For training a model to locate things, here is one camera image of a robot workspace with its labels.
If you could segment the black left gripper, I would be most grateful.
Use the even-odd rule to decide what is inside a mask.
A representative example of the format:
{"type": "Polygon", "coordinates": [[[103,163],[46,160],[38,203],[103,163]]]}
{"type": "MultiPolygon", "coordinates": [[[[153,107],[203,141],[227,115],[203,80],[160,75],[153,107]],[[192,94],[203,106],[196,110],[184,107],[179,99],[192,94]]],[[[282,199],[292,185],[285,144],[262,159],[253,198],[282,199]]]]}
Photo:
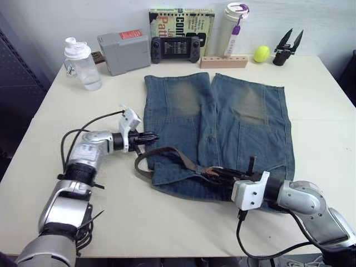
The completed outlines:
{"type": "Polygon", "coordinates": [[[139,146],[156,142],[159,136],[152,132],[130,131],[128,133],[128,151],[141,154],[139,146]]]}

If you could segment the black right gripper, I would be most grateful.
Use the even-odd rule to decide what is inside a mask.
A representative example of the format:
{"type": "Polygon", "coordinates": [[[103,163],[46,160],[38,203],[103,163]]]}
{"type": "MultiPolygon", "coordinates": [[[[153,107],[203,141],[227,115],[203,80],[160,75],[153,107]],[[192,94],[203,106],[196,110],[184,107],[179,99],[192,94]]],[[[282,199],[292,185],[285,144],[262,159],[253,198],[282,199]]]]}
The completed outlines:
{"type": "Polygon", "coordinates": [[[214,174],[206,174],[206,178],[208,182],[212,184],[234,184],[237,180],[248,180],[252,182],[258,182],[261,180],[262,173],[254,171],[256,156],[250,156],[249,158],[249,166],[246,172],[241,172],[238,170],[227,169],[223,167],[212,167],[212,171],[217,173],[214,174]]]}

